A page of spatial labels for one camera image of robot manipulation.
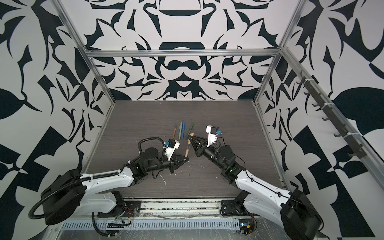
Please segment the dark green pen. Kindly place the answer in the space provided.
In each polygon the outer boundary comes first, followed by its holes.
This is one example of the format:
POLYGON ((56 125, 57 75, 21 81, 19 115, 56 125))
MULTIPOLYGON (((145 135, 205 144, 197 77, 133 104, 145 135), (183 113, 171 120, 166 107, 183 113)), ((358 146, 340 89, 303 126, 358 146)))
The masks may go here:
POLYGON ((188 130, 187 138, 192 134, 194 125, 195 125, 195 123, 191 123, 191 125, 190 125, 190 127, 189 127, 189 130, 188 130))

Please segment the blue pen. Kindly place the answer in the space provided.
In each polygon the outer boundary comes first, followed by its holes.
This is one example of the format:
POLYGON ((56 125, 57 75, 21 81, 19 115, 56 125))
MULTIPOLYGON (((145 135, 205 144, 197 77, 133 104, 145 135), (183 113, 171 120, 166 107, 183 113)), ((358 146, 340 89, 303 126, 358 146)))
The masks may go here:
POLYGON ((182 140, 184 139, 184 135, 185 135, 185 125, 186 125, 186 123, 182 122, 182 131, 181 131, 181 139, 182 140))

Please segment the light green pen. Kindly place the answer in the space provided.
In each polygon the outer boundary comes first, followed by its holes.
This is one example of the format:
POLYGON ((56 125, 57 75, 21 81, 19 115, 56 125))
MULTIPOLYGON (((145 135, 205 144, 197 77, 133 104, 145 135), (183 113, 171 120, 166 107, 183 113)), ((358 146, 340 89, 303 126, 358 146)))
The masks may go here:
POLYGON ((182 131, 183 131, 183 122, 179 124, 179 140, 182 139, 182 131))

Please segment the tan pen cap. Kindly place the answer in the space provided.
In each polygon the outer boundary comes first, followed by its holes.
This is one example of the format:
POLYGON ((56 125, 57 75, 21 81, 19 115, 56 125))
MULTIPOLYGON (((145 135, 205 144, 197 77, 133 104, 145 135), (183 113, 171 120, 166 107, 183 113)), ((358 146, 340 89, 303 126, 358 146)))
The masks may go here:
POLYGON ((194 136, 194 133, 190 133, 189 135, 188 135, 188 144, 190 145, 191 144, 191 137, 193 137, 194 136))

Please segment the tan pen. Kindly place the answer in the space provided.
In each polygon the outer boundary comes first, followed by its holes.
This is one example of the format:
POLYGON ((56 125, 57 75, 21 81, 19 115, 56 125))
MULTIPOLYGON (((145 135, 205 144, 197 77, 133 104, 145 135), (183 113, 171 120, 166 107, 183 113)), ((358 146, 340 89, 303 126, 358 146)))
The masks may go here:
POLYGON ((191 147, 191 144, 188 144, 188 145, 187 145, 186 152, 185 152, 185 157, 188 157, 188 155, 189 155, 189 151, 190 151, 190 147, 191 147))

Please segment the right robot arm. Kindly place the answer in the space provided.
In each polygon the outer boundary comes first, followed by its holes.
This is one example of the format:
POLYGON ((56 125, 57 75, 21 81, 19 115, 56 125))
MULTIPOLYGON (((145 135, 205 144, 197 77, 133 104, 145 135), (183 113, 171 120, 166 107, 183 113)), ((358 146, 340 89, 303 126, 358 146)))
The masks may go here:
POLYGON ((250 215, 279 225, 292 240, 313 240, 324 221, 308 197, 298 189, 290 192, 253 175, 230 145, 216 146, 207 138, 190 136, 197 157, 204 156, 222 171, 223 178, 241 190, 240 205, 250 215))

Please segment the metal hook rail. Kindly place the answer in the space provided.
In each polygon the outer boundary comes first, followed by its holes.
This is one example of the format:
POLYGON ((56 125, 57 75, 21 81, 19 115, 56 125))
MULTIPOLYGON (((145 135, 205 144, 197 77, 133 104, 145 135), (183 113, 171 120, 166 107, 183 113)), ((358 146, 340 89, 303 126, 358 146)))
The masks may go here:
POLYGON ((331 101, 314 79, 306 78, 302 73, 300 75, 301 80, 298 84, 306 88, 305 95, 309 95, 315 100, 313 107, 319 108, 324 112, 326 117, 322 118, 322 120, 330 121, 335 127, 337 133, 334 134, 334 137, 343 138, 351 148, 352 152, 348 155, 350 157, 358 157, 359 159, 366 157, 368 154, 364 149, 362 140, 359 139, 360 134, 347 123, 346 118, 336 104, 331 101))

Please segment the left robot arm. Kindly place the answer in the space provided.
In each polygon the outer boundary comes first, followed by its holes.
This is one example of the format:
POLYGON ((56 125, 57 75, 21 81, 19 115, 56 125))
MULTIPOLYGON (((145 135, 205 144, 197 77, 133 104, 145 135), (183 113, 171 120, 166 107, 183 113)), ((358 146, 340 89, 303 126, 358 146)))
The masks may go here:
POLYGON ((153 179, 164 170, 173 174, 189 161, 189 157, 175 153, 179 146, 174 139, 150 137, 138 142, 139 155, 118 170, 96 174, 69 170, 41 193, 28 217, 44 219, 48 226, 87 214, 120 218, 128 207, 119 189, 142 183, 149 173, 153 179))

